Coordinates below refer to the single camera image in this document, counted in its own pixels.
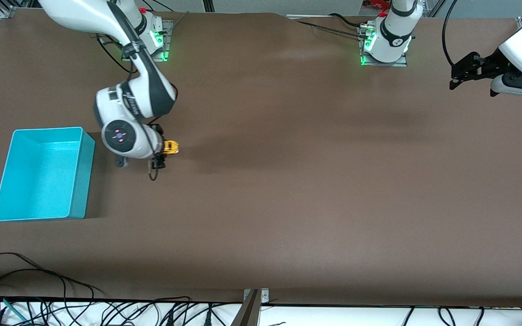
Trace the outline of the brown table cover mat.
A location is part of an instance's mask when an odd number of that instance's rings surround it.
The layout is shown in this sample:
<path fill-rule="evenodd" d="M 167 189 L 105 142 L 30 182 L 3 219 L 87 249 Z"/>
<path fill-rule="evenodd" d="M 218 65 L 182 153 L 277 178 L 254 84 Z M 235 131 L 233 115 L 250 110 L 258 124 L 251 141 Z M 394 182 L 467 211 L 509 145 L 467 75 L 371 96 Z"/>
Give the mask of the brown table cover mat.
<path fill-rule="evenodd" d="M 118 299 L 522 306 L 522 97 L 449 90 L 440 20 L 392 68 L 274 13 L 166 16 L 180 151 L 155 182 L 102 144 L 93 98 L 126 73 L 95 40 L 38 9 L 1 21 L 0 180 L 17 129 L 97 146 L 86 217 L 0 222 L 0 276 L 17 252 Z"/>

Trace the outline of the teal plastic storage bin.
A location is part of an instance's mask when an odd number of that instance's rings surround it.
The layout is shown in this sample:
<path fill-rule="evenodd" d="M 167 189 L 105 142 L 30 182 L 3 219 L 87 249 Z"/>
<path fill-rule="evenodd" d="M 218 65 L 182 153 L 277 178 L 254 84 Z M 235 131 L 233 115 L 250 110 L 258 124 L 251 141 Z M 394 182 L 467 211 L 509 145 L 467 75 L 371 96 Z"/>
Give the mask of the teal plastic storage bin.
<path fill-rule="evenodd" d="M 0 221 L 84 218 L 95 146 L 80 126 L 15 130 L 0 182 Z"/>

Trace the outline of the small metal bracket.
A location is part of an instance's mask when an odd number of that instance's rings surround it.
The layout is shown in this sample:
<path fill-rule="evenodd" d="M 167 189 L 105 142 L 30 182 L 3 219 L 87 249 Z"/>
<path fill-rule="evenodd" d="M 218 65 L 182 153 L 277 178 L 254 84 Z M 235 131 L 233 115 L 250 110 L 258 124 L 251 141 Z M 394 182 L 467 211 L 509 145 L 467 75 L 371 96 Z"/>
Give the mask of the small metal bracket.
<path fill-rule="evenodd" d="M 246 301 L 249 293 L 251 293 L 253 290 L 253 288 L 244 289 L 243 302 Z M 270 290 L 268 288 L 258 288 L 257 290 L 259 290 L 261 296 L 261 303 L 268 303 L 270 301 Z"/>

